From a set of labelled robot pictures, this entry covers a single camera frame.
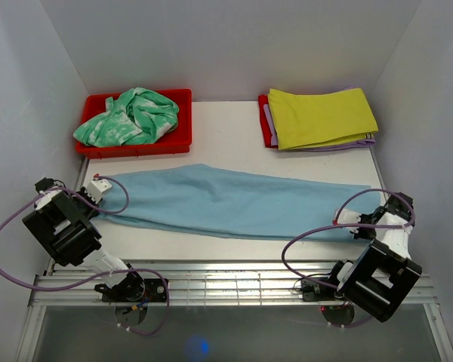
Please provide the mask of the light blue trousers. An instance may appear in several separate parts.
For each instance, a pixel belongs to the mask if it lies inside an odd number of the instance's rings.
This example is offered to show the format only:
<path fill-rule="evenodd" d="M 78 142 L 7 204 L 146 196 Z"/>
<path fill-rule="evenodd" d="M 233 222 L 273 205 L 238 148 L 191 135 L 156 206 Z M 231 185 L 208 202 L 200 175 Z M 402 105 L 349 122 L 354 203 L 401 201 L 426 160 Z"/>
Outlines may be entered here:
<path fill-rule="evenodd" d="M 142 229 L 220 238 L 287 240 L 331 224 L 351 196 L 350 209 L 381 204 L 366 186 L 264 176 L 194 164 L 123 173 L 106 193 L 99 219 Z"/>

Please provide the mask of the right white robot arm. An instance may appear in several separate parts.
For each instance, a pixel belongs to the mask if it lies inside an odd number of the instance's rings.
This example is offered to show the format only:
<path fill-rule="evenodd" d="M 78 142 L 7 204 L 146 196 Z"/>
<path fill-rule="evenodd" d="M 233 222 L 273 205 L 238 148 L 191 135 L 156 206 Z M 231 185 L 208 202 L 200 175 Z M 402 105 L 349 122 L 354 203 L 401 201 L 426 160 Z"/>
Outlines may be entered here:
<path fill-rule="evenodd" d="M 378 321 L 388 321 L 422 274 L 408 251 L 413 216 L 413 200 L 401 192 L 370 214 L 336 210 L 333 223 L 348 224 L 355 239 L 369 244 L 356 260 L 335 264 L 326 280 L 328 295 L 346 297 Z"/>

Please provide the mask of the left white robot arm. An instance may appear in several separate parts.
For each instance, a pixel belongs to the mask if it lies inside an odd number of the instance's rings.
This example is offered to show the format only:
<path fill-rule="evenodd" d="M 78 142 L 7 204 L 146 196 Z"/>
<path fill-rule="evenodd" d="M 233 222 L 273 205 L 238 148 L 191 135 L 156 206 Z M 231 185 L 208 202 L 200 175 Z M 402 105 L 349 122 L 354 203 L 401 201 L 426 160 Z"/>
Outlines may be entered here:
<path fill-rule="evenodd" d="M 96 274 L 103 272 L 103 283 L 94 287 L 103 300 L 136 302 L 146 296 L 144 280 L 135 271 L 125 272 L 131 266 L 106 251 L 99 231 L 91 223 L 111 189 L 109 180 L 96 178 L 75 195 L 57 179 L 41 179 L 35 190 L 42 198 L 34 203 L 34 211 L 23 218 L 23 224 L 57 264 L 80 266 Z"/>

